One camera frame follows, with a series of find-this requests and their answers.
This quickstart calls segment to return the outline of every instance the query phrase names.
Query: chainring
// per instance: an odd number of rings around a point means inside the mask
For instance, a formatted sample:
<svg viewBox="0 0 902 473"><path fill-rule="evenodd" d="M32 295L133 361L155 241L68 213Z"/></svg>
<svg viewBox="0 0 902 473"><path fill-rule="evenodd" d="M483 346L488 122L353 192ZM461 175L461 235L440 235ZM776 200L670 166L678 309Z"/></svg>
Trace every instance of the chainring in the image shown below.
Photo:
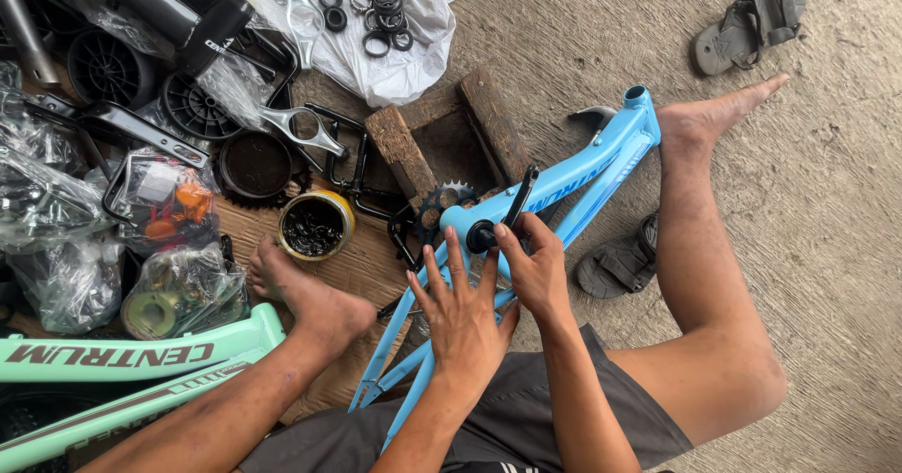
<svg viewBox="0 0 902 473"><path fill-rule="evenodd" d="M283 205L287 204L287 202L289 202L295 196L297 196L288 195L286 190L282 190L275 195L272 195L271 197L267 197L265 199L252 199L250 197L245 197L241 193L231 190L228 185L224 183L222 173L220 173L219 170L219 158L215 158L213 160L213 174L216 176L217 186L219 186L219 190L222 193L223 198L243 209L257 210L267 208L280 208ZM310 189L310 186L313 185L313 179L311 179L310 177L310 167L307 166L306 163L304 163L301 171L291 176L291 181L298 184L298 195L300 193L308 191Z"/></svg>
<svg viewBox="0 0 902 473"><path fill-rule="evenodd" d="M446 200L443 205L442 197L445 195L445 191L454 191L457 199L446 197L451 198L451 200ZM476 191L473 188L461 182L447 182L426 195L423 199L423 204L420 205L420 210L417 212L417 237L420 240L420 245L431 245L435 241L435 236L441 231L438 220L446 209L456 205L463 207L467 202L472 202L475 205L479 203L479 197L476 196Z"/></svg>

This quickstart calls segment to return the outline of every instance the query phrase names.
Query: black sandal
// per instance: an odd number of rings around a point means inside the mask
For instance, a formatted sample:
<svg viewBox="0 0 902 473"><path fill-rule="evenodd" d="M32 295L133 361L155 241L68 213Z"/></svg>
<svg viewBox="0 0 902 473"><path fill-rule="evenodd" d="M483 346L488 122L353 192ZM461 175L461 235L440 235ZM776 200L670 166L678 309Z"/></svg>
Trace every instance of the black sandal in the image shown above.
<svg viewBox="0 0 902 473"><path fill-rule="evenodd" d="M592 248L576 266L576 280L597 299L637 294L655 276L657 246L658 213L653 212L634 232Z"/></svg>
<svg viewBox="0 0 902 473"><path fill-rule="evenodd" d="M723 20L698 33L689 54L704 75L716 75L736 66L749 70L761 60L761 51L798 35L798 21L806 0L736 0Z"/></svg>

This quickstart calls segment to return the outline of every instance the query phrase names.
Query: concrete floor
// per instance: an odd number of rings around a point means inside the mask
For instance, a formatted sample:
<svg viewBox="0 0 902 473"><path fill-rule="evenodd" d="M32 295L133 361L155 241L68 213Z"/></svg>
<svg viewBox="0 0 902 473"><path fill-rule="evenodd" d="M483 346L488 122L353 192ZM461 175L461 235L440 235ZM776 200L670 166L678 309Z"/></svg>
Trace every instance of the concrete floor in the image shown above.
<svg viewBox="0 0 902 473"><path fill-rule="evenodd" d="M768 50L751 72L697 78L688 42L732 1L457 0L438 85L490 65L529 154L547 167L586 142L567 113L616 107L634 83L664 104L788 71L792 81L723 136L713 162L723 221L785 367L788 396L763 421L667 466L902 470L902 0L808 0L803 38ZM312 80L321 103L355 102L327 78ZM659 179L655 152L570 247L568 270L656 208ZM577 320L614 348L678 335L657 282L610 301L570 290ZM530 317L513 348L539 348Z"/></svg>

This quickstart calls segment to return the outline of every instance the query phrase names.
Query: yellow grease container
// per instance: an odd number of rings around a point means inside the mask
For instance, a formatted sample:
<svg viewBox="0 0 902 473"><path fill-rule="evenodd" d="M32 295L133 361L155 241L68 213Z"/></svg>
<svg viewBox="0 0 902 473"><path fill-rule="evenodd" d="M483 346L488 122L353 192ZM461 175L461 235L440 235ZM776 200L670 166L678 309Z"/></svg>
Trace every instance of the yellow grease container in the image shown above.
<svg viewBox="0 0 902 473"><path fill-rule="evenodd" d="M291 199L279 213L279 242L300 260L325 260L344 248L355 225L351 204L344 197L332 191L309 191Z"/></svg>

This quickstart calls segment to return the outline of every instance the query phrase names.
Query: silver metal bracket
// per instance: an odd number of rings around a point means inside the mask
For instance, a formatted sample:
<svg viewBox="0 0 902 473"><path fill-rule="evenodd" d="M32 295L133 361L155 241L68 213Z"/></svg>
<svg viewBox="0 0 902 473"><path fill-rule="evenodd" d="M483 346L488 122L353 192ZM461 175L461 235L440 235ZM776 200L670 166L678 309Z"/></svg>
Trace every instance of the silver metal bracket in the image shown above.
<svg viewBox="0 0 902 473"><path fill-rule="evenodd" d="M298 8L299 6L304 6L315 14L313 25L317 29L314 34L301 34L291 23L291 14L294 12L295 8ZM310 0L288 0L286 11L288 12L286 16L288 19L288 29L291 29L291 34L294 36L294 42L298 45L300 68L302 70L310 70L313 68L313 44L316 43L319 36L323 33L323 29L326 28L326 19L323 18L322 10L311 3Z"/></svg>
<svg viewBox="0 0 902 473"><path fill-rule="evenodd" d="M297 107L296 109L290 110L276 110L270 109L268 107L258 107L257 114L272 123L272 125L276 126L282 133L285 133L285 136L288 137L291 142L299 145L310 145L313 147L319 147L320 149L324 149L326 151L331 152L332 154L343 157L347 152L347 147L342 144L338 144L335 140L329 136L329 133L326 132L326 129L323 127L322 120L319 119L319 116L313 110L310 110L306 107ZM291 133L290 121L292 117L295 117L297 114L310 114L317 121L317 134L313 138L308 140L303 140L298 138Z"/></svg>

